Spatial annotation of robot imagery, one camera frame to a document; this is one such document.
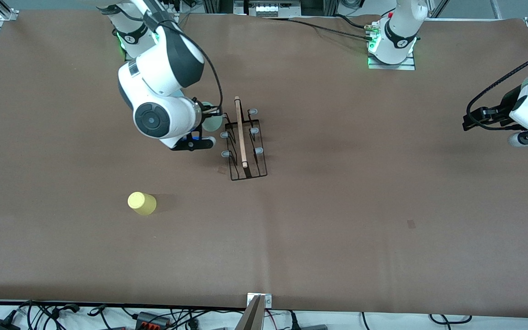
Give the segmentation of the pale green plastic cup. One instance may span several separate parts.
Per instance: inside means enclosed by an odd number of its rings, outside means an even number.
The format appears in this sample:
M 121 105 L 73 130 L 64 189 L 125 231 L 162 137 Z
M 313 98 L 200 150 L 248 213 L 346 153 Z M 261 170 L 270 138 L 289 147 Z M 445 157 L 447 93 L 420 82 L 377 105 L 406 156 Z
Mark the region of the pale green plastic cup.
M 201 106 L 215 106 L 210 102 L 201 102 Z M 201 129 L 207 132 L 215 132 L 219 130 L 223 123 L 223 113 L 221 114 L 202 114 Z

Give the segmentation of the black wire cup holder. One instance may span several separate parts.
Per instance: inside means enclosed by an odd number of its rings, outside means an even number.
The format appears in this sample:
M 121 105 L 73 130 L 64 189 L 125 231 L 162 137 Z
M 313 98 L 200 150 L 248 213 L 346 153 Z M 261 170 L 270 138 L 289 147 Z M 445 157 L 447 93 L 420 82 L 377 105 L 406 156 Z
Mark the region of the black wire cup holder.
M 266 177 L 268 169 L 258 109 L 244 109 L 238 96 L 234 98 L 234 105 L 236 121 L 224 113 L 225 130 L 220 134 L 226 142 L 221 156 L 227 160 L 229 177 L 232 181 Z

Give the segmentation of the yellow plastic cup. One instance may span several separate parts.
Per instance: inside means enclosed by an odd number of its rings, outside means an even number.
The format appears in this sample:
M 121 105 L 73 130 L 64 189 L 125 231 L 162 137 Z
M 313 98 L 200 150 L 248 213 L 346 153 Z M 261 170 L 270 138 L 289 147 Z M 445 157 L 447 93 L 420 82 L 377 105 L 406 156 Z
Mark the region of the yellow plastic cup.
M 130 209 L 142 216 L 151 215 L 157 207 L 155 197 L 144 192 L 132 192 L 127 203 Z

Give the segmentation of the grey control box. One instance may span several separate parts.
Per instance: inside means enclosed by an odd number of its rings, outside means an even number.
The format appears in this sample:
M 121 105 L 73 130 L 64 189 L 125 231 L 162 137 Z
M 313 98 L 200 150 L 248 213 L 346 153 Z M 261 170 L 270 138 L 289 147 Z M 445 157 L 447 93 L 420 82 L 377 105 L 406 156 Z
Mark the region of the grey control box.
M 236 15 L 288 19 L 302 14 L 300 0 L 233 0 Z

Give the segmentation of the brown paper table cover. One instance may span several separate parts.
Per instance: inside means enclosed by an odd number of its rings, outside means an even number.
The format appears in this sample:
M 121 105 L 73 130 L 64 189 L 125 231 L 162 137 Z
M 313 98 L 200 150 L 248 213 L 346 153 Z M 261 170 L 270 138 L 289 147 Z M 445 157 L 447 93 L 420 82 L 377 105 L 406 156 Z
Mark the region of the brown paper table cover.
M 299 23 L 191 15 L 224 91 L 258 109 L 268 175 L 226 144 L 135 128 L 112 26 L 23 11 L 0 32 L 0 299 L 528 317 L 528 148 L 464 132 L 468 102 L 528 60 L 528 27 L 425 22 L 416 70 Z M 142 216 L 133 192 L 155 197 Z

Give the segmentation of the black orange power strip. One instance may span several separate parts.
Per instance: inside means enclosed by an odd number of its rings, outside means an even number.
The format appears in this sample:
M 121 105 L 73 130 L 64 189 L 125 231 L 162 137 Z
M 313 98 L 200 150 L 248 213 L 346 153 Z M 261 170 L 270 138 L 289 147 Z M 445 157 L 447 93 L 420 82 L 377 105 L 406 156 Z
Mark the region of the black orange power strip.
M 134 316 L 136 320 L 134 330 L 167 330 L 170 325 L 169 318 L 152 313 L 137 313 Z

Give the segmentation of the grey aluminium bar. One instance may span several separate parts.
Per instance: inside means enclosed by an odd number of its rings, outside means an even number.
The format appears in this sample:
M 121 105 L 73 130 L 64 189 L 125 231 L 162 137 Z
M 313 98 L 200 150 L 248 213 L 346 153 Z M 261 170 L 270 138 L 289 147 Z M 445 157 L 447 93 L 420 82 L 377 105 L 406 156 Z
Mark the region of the grey aluminium bar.
M 266 312 L 266 295 L 252 294 L 248 297 L 247 307 L 234 330 L 262 330 Z

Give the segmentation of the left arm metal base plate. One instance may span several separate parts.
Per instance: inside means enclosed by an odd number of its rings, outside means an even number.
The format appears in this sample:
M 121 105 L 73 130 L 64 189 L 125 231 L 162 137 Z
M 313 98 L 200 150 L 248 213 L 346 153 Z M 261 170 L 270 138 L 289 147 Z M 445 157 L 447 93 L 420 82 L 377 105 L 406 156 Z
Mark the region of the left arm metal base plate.
M 376 58 L 373 54 L 368 54 L 368 68 L 369 69 L 381 69 L 381 70 L 403 70 L 403 71 L 414 71 L 415 60 L 413 56 L 413 51 L 409 52 L 408 56 L 402 63 L 397 64 L 388 64 L 383 63 Z

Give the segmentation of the silver metal mounting bracket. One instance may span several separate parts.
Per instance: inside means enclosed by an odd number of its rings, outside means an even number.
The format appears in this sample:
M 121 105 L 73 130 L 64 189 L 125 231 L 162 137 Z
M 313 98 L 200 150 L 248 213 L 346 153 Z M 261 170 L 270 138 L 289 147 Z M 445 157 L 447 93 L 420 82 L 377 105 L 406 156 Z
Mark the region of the silver metal mounting bracket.
M 250 292 L 247 294 L 247 305 L 249 305 L 252 299 L 256 298 L 258 295 L 262 295 L 266 309 L 272 309 L 272 295 L 271 294 L 260 294 L 260 293 Z

